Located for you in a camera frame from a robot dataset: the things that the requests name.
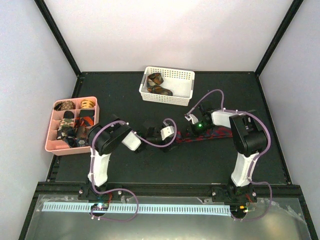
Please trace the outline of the red navy striped tie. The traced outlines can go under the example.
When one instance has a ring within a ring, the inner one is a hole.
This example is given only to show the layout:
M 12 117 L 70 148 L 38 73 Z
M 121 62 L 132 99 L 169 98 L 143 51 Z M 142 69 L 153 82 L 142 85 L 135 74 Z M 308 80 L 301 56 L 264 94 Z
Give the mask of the red navy striped tie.
M 190 129 L 185 130 L 184 132 L 178 131 L 175 142 L 177 144 L 181 143 L 191 143 L 204 140 L 212 139 L 222 139 L 222 138 L 232 138 L 231 129 L 223 126 L 216 126 L 210 129 L 205 130 L 202 133 L 193 133 Z

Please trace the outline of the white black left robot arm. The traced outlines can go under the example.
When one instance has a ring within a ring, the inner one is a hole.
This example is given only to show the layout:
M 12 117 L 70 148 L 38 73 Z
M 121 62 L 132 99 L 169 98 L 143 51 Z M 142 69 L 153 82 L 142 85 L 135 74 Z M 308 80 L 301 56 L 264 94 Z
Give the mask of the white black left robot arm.
M 135 153 L 144 151 L 147 145 L 168 151 L 177 134 L 177 125 L 171 118 L 164 119 L 159 129 L 148 126 L 144 133 L 134 131 L 128 122 L 114 114 L 109 116 L 107 125 L 95 124 L 88 133 L 91 160 L 87 177 L 92 183 L 89 193 L 97 200 L 107 195 L 108 188 L 104 184 L 108 180 L 110 157 L 120 145 Z

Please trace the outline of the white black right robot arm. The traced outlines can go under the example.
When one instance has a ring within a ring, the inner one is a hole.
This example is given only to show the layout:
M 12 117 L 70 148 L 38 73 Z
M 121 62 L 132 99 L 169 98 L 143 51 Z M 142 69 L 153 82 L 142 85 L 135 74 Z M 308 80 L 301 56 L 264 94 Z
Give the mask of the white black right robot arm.
M 195 134 L 216 126 L 231 130 L 237 159 L 230 177 L 233 185 L 228 187 L 227 195 L 234 202 L 240 201 L 246 195 L 244 187 L 252 183 L 257 160 L 271 146 L 270 133 L 261 121 L 260 114 L 255 109 L 239 111 L 223 108 L 204 112 L 202 120 L 191 112 L 185 118 L 191 123 Z

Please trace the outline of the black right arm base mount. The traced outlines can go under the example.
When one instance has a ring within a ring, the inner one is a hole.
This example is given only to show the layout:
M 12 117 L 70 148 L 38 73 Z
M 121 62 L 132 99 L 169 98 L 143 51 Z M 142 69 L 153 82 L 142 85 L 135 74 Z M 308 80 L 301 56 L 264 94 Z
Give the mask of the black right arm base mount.
M 257 198 L 253 196 L 254 188 L 251 184 L 236 187 L 233 183 L 218 184 L 211 187 L 212 200 L 224 203 L 256 203 Z

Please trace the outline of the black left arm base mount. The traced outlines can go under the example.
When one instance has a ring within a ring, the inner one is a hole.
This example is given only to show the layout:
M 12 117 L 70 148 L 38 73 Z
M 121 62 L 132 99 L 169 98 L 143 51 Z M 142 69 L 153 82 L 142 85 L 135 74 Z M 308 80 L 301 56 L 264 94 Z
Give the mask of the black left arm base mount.
M 122 197 L 122 190 L 116 190 L 110 193 L 97 193 L 94 191 L 92 184 L 83 184 L 78 191 L 78 200 L 88 201 L 89 203 L 107 203 L 111 201 L 119 201 Z

